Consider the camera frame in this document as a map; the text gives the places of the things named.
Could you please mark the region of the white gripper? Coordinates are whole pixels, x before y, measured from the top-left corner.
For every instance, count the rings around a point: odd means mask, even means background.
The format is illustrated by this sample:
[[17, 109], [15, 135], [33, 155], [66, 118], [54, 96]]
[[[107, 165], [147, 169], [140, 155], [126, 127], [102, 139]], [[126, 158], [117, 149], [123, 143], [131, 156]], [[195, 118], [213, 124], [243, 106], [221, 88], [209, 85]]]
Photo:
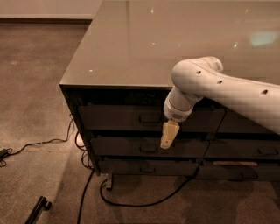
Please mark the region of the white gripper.
[[164, 101], [164, 115], [169, 120], [163, 124], [160, 147], [169, 149], [179, 132], [179, 124], [193, 112], [194, 105], [202, 100], [195, 94], [186, 94], [173, 87]]

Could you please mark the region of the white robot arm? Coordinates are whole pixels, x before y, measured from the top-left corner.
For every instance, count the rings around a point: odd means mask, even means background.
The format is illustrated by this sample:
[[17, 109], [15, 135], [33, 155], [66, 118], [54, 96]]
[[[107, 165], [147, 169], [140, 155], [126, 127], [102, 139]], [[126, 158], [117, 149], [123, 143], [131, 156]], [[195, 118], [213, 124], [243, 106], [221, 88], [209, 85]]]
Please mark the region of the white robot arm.
[[171, 147], [179, 125], [206, 97], [280, 134], [280, 86], [227, 76], [215, 57], [181, 60], [171, 72], [173, 88], [164, 101], [160, 147]]

